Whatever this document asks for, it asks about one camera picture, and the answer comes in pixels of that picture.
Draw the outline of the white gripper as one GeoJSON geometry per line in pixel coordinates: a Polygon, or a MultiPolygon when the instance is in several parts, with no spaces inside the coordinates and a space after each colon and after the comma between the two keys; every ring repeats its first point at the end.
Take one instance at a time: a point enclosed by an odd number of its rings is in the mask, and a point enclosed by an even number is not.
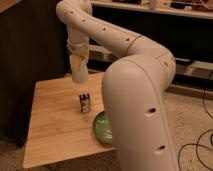
{"type": "Polygon", "coordinates": [[[70,40],[67,41],[67,49],[69,54],[78,56],[81,60],[88,61],[89,58],[89,42],[73,43],[70,40]]]}

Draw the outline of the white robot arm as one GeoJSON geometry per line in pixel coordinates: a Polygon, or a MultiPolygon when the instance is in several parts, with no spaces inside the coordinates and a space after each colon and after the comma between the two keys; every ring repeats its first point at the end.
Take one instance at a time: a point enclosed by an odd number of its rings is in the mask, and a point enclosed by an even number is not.
{"type": "Polygon", "coordinates": [[[175,75],[173,54],[94,17],[89,0],[61,0],[56,13],[67,27],[74,82],[88,79],[90,40],[118,57],[104,73],[102,99],[122,171],[179,171],[162,98],[175,75]]]}

